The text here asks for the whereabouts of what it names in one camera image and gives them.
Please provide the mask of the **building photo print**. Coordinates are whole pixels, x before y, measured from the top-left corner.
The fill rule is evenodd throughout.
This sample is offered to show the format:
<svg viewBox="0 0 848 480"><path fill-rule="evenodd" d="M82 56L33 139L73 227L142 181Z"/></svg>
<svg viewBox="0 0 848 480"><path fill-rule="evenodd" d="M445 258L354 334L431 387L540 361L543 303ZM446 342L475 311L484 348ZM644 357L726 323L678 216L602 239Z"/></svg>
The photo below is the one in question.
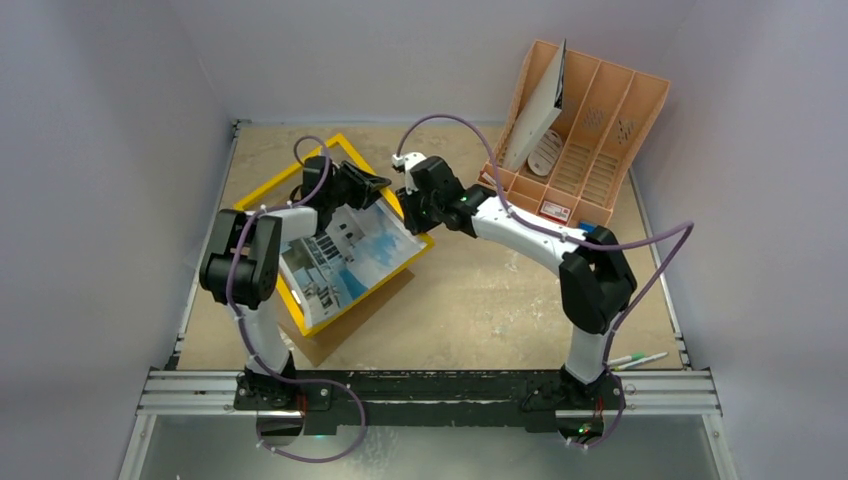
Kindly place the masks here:
<svg viewBox="0 0 848 480"><path fill-rule="evenodd" d="M364 210L338 208L326 230L283 242L277 292L305 337L324 329L434 245L412 235L384 197Z"/></svg>

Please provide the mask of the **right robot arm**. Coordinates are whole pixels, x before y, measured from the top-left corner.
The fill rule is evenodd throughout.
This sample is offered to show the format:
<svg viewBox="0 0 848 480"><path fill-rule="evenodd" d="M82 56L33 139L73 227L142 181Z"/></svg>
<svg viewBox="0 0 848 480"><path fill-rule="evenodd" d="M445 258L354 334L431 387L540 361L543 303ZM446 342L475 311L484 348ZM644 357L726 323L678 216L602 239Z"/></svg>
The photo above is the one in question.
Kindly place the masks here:
<svg viewBox="0 0 848 480"><path fill-rule="evenodd" d="M443 225L507 247L557 276L562 308L572 324L561 392L576 407L596 399L606 375L612 325L637 287L615 235L603 227L586 233L536 216L503 202L489 186L464 187L439 156L396 155L392 167L404 176L396 196L411 233Z"/></svg>

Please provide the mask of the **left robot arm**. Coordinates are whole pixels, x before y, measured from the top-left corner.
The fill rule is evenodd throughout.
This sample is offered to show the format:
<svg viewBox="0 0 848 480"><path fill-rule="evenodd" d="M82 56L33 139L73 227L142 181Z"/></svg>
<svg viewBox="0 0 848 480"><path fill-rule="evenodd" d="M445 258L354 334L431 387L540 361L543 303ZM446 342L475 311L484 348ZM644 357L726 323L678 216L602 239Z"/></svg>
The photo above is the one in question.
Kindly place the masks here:
<svg viewBox="0 0 848 480"><path fill-rule="evenodd" d="M282 243L324 232L342 206L370 207L390 184L349 161L335 164L328 155L313 156L286 204L216 214L199 284L233 312L247 353L239 385L246 396L284 409L295 402L301 384L276 320L262 310L276 289Z"/></svg>

